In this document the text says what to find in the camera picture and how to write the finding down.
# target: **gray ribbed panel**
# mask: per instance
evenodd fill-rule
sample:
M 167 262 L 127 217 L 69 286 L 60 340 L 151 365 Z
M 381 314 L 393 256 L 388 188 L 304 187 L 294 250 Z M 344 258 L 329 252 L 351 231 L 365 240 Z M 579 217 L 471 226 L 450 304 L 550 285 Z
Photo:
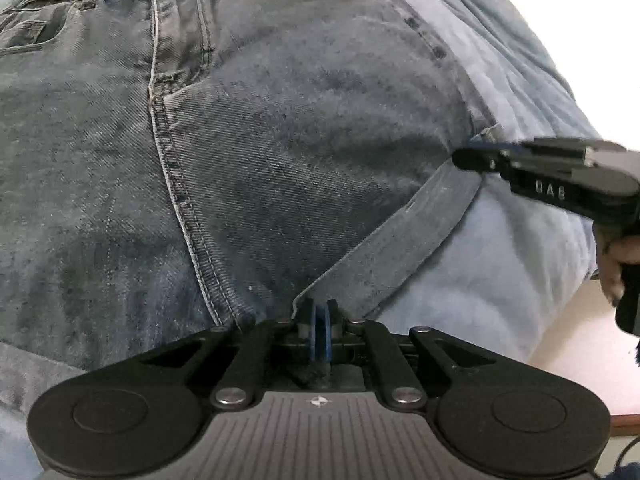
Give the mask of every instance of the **gray ribbed panel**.
M 372 392 L 322 396 L 328 402 L 315 406 L 318 394 L 268 392 L 250 410 L 217 416 L 185 456 L 136 480 L 494 478 L 453 457 L 423 418 L 384 408 Z

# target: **human hand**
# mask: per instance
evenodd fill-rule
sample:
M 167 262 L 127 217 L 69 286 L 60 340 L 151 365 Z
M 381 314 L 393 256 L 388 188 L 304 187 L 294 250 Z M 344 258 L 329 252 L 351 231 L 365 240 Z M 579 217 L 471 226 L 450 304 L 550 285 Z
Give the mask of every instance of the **human hand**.
M 600 286 L 613 306 L 617 306 L 625 293 L 622 282 L 623 264 L 640 264 L 640 236 L 621 237 L 620 230 L 593 225 L 596 238 L 596 260 Z

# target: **black handle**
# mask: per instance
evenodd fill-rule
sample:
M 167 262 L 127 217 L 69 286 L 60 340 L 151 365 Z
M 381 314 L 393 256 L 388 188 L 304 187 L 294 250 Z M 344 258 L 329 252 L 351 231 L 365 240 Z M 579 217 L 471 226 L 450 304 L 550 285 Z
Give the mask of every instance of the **black handle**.
M 623 237 L 640 235 L 640 223 L 623 230 Z M 622 281 L 625 293 L 616 309 L 616 325 L 620 330 L 632 335 L 640 336 L 640 265 L 625 265 L 622 267 Z

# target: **silver screw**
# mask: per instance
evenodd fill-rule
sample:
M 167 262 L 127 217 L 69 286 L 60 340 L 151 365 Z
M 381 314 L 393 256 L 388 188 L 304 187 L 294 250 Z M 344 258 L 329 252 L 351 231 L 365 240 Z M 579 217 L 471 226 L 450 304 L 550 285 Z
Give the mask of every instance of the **silver screw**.
M 413 404 L 422 400 L 422 393 L 412 386 L 401 386 L 391 392 L 391 397 L 400 404 Z
M 222 388 L 216 392 L 216 400 L 220 404 L 235 406 L 246 400 L 246 392 L 240 388 Z

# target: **brown wooden edge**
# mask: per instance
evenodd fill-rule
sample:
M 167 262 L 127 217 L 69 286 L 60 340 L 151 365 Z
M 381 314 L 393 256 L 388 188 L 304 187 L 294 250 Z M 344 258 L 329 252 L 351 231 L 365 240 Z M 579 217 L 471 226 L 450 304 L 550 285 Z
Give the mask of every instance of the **brown wooden edge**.
M 611 416 L 611 436 L 640 435 L 640 413 Z

